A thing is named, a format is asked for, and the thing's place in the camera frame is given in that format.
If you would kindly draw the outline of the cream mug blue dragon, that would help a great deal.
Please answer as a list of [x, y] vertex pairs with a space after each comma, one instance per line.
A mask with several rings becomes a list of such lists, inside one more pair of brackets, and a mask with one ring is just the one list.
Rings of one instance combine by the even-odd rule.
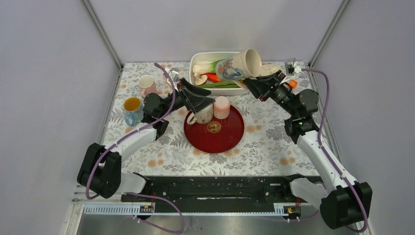
[[225, 81], [239, 81], [246, 78], [256, 78], [262, 71], [262, 60], [259, 53], [253, 49], [239, 52], [216, 63], [215, 73]]

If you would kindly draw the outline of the pink faceted mug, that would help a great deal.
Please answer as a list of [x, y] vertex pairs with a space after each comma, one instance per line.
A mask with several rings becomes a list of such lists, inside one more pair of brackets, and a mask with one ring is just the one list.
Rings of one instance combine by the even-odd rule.
[[151, 93], [157, 93], [157, 86], [155, 83], [155, 80], [152, 76], [150, 75], [145, 75], [142, 76], [139, 80], [138, 80], [138, 85], [141, 88], [141, 97], [145, 98], [148, 94]]

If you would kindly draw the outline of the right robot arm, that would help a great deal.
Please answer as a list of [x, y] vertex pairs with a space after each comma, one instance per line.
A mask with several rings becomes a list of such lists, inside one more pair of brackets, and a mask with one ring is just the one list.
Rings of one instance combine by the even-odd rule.
[[313, 119], [319, 109], [318, 92], [304, 89], [294, 94], [285, 77], [279, 70], [272, 75], [243, 80], [256, 99], [272, 99], [290, 114], [284, 122], [285, 132], [310, 159], [323, 181], [318, 186], [304, 177], [289, 180], [280, 189], [281, 197], [288, 202], [300, 198], [313, 205], [331, 229], [347, 227], [356, 233], [365, 232], [369, 226], [372, 188], [366, 182], [358, 182], [323, 141], [323, 127]]

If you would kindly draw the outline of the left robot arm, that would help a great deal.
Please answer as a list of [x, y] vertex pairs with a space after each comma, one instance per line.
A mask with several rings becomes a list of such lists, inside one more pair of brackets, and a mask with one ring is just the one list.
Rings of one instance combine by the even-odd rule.
[[144, 98], [141, 123], [110, 146], [91, 144], [86, 151], [77, 182], [86, 188], [86, 198], [110, 198], [116, 193], [132, 193], [138, 200], [146, 201], [152, 189], [148, 179], [138, 173], [122, 173], [122, 163], [134, 153], [159, 139], [169, 122], [165, 117], [182, 107], [194, 114], [215, 102], [211, 91], [190, 84], [182, 78], [174, 85], [172, 93], [161, 97], [149, 93]]

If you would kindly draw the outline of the blue glazed mug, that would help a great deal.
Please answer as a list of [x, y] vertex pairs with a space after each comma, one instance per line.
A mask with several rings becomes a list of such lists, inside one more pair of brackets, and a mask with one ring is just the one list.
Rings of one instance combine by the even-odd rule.
[[128, 126], [134, 127], [139, 124], [143, 118], [143, 105], [138, 97], [128, 98], [123, 108], [126, 111], [125, 122]]

